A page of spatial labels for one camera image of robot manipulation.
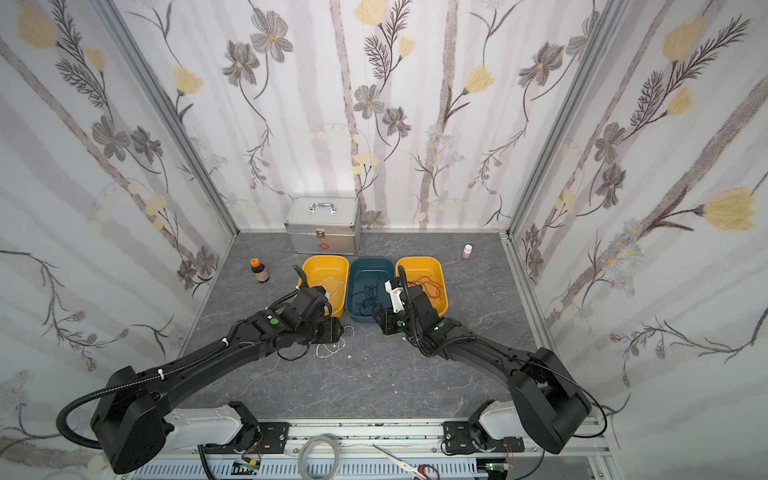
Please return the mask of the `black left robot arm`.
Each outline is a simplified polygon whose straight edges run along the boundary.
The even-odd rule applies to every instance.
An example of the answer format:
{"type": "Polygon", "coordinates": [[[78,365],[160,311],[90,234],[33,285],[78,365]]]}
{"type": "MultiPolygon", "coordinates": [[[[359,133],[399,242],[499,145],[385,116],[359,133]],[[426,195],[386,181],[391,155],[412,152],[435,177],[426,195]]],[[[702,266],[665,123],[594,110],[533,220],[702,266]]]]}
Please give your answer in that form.
{"type": "Polygon", "coordinates": [[[343,333],[323,286],[298,269],[298,287],[267,308],[236,321],[218,341],[177,360],[137,372],[124,367],[107,385],[66,404],[58,433],[81,447],[102,451],[116,474],[153,460],[178,429],[171,412],[191,395],[251,362],[294,345],[329,344],[343,333]]]}

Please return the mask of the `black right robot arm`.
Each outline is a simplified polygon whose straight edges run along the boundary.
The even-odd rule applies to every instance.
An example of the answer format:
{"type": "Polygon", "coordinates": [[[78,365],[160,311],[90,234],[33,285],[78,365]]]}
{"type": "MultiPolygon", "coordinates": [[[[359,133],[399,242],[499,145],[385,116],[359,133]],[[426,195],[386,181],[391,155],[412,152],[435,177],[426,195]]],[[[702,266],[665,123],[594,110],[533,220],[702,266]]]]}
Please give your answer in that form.
{"type": "Polygon", "coordinates": [[[490,452],[504,440],[527,437],[545,452],[559,454],[569,440],[590,437],[577,430],[598,402],[553,351],[506,347],[439,315],[402,266],[384,288],[391,306],[378,312],[375,321],[385,335],[401,333],[423,356],[464,363],[509,390],[509,401],[489,400],[470,415],[467,447],[459,445],[458,433],[445,435],[448,453],[490,452]]]}

